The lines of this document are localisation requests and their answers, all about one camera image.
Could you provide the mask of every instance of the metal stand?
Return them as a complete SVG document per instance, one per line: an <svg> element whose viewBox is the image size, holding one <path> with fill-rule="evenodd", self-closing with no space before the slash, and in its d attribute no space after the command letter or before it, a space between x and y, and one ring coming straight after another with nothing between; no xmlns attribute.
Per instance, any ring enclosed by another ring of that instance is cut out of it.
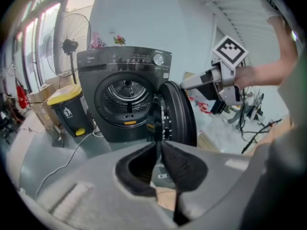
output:
<svg viewBox="0 0 307 230"><path fill-rule="evenodd" d="M71 73L72 73L73 82L74 82L74 84L77 84L76 75L75 75L75 71L74 71L74 68L73 68L73 57L72 57L72 53L70 53L69 56L70 56L70 58L71 58Z"/></svg>

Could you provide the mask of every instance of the floor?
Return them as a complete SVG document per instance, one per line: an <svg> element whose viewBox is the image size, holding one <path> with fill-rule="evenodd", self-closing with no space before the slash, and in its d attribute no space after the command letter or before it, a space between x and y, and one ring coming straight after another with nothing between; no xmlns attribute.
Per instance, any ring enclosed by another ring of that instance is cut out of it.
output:
<svg viewBox="0 0 307 230"><path fill-rule="evenodd" d="M233 125L227 123L227 120L232 118L236 113L230 111L230 113L222 112L218 115L207 114L201 112L199 107L192 103L197 131L200 133L203 131L212 143L223 153L241 154L242 149L248 144L254 134L244 134L243 138L241 133L236 131ZM257 124L256 121L251 122L248 118L244 126L244 131L257 132L263 126ZM257 141L259 141L264 135L257 135ZM249 149L251 150L256 144L253 143Z"/></svg>
<svg viewBox="0 0 307 230"><path fill-rule="evenodd" d="M200 112L197 106L193 106L193 109L198 132L203 131L221 152L241 153L247 142L232 125L225 122L226 119L233 117L234 112L209 115ZM248 120L244 129L258 131L260 128L255 122ZM7 171L16 188L22 188L28 196L34 198L42 180L56 168L67 163L81 140L82 138L72 138L66 135L63 148L52 147L50 135L44 130L36 115L30 112L12 147L3 153L6 158ZM69 165L46 179L41 190L43 191L48 185L94 156L144 141L109 144L104 138L89 136L77 149ZM174 188L172 180L167 178L167 171L161 163L157 163L153 171L153 183L156 186Z"/></svg>

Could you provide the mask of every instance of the washing machine drum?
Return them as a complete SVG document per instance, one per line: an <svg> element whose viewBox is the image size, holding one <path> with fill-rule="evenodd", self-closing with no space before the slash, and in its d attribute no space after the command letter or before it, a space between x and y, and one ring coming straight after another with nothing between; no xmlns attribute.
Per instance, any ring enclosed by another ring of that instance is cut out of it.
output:
<svg viewBox="0 0 307 230"><path fill-rule="evenodd" d="M144 77L123 72L102 80L94 101L106 121L131 127L145 123L154 92L154 86Z"/></svg>

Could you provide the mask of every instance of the control panel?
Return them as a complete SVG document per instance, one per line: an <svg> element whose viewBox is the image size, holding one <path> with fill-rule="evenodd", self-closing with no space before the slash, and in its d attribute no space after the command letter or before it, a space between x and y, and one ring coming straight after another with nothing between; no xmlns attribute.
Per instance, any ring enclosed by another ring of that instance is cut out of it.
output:
<svg viewBox="0 0 307 230"><path fill-rule="evenodd" d="M143 64L170 67L172 54L144 47L114 46L90 49L77 54L78 68L109 64Z"/></svg>

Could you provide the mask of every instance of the red object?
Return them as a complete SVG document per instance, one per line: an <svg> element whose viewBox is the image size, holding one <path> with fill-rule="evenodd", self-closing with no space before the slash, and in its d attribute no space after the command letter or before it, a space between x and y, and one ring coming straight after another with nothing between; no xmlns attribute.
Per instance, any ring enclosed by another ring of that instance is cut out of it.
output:
<svg viewBox="0 0 307 230"><path fill-rule="evenodd" d="M200 110L201 110L203 113L208 113L208 114L211 114L211 113L212 113L212 112L209 112L209 111L208 111L209 105L208 105L207 103L198 102L198 105L199 105Z"/></svg>
<svg viewBox="0 0 307 230"><path fill-rule="evenodd" d="M21 86L16 85L16 90L17 90L19 105L22 109L25 109L28 106L28 102L24 89Z"/></svg>

